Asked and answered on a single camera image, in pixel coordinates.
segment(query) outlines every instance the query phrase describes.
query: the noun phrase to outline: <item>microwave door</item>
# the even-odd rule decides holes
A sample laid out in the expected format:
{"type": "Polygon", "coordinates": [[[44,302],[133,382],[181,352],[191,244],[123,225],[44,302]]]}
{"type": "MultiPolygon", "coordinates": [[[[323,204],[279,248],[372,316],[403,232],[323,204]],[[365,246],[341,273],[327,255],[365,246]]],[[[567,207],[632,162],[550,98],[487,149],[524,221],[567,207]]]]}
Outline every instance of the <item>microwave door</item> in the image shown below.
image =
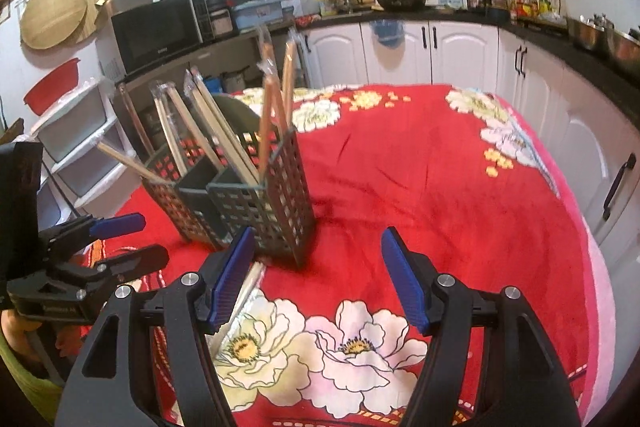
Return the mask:
{"type": "Polygon", "coordinates": [[[200,43],[188,0],[146,4],[112,17],[113,31],[127,73],[161,62],[200,43]]]}

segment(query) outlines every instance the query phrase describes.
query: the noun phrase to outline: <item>framed picture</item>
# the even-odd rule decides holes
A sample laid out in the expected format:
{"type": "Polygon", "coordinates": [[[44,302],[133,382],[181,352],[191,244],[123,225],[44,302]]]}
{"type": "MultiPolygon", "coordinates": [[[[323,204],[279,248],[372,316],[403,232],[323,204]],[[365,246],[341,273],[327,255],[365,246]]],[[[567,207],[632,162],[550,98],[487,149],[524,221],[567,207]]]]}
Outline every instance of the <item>framed picture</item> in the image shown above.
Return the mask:
{"type": "Polygon", "coordinates": [[[8,0],[0,9],[0,24],[11,16],[11,0],[8,0]]]}

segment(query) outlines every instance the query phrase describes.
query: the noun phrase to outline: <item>flower center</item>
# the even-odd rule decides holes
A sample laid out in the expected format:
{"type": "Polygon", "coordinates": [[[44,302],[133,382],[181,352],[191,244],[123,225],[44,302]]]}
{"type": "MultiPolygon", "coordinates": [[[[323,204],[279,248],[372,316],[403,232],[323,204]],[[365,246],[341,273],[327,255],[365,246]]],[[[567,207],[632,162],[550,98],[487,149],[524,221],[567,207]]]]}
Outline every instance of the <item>flower center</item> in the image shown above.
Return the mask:
{"type": "Polygon", "coordinates": [[[357,355],[363,351],[373,351],[374,348],[373,344],[371,344],[367,339],[354,337],[353,339],[349,339],[345,344],[340,344],[340,346],[338,346],[338,350],[343,352],[345,355],[357,355]]]}
{"type": "Polygon", "coordinates": [[[233,357],[243,363],[252,362],[260,355],[258,342],[247,333],[234,337],[228,349],[233,357]]]}

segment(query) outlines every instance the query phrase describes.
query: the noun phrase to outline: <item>black countertop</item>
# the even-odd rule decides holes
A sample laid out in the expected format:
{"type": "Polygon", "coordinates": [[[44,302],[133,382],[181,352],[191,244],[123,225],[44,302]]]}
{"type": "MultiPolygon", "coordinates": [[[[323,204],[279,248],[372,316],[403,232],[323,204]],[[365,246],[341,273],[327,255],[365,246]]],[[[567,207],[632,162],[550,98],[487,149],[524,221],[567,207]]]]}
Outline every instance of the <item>black countertop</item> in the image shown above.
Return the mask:
{"type": "Polygon", "coordinates": [[[594,87],[599,89],[606,97],[616,105],[627,117],[629,122],[640,131],[640,89],[627,78],[617,73],[605,60],[596,57],[590,52],[576,48],[568,37],[556,36],[538,29],[525,28],[511,23],[496,23],[481,14],[470,12],[456,12],[452,14],[439,13],[436,10],[420,12],[393,13],[388,12],[360,12],[353,15],[328,17],[314,21],[301,30],[313,30],[328,26],[369,22],[380,19],[405,20],[412,22],[421,21],[452,21],[468,22],[496,26],[500,30],[508,31],[544,51],[562,60],[572,70],[579,73],[594,87]]]}

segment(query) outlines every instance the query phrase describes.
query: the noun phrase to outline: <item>black cabinet handle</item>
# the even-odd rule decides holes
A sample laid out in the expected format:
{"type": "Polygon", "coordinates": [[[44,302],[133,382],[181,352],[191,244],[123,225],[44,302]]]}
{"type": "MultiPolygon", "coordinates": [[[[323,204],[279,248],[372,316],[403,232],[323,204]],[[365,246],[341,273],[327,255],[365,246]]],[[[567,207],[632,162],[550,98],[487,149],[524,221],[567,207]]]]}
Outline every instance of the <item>black cabinet handle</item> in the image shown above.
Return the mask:
{"type": "Polygon", "coordinates": [[[613,196],[616,195],[616,192],[618,191],[618,187],[620,187],[620,183],[622,182],[622,176],[625,175],[625,171],[632,171],[635,166],[636,166],[636,155],[631,153],[629,155],[629,159],[623,163],[622,167],[618,171],[618,174],[616,174],[616,179],[613,180],[613,184],[609,189],[609,194],[607,194],[607,198],[604,200],[604,212],[602,213],[602,219],[604,219],[605,221],[609,219],[609,217],[611,216],[611,210],[609,208],[609,205],[611,204],[611,200],[613,199],[613,196]]]}
{"type": "Polygon", "coordinates": [[[516,70],[516,73],[518,74],[522,74],[522,71],[520,71],[518,69],[518,53],[522,53],[522,46],[520,46],[517,50],[516,50],[516,58],[513,61],[513,68],[516,70]]]}
{"type": "Polygon", "coordinates": [[[524,70],[522,69],[522,61],[524,60],[524,56],[527,54],[528,51],[529,51],[528,48],[524,48],[524,50],[520,54],[520,74],[522,75],[523,78],[527,76],[527,73],[525,73],[524,70]]]}

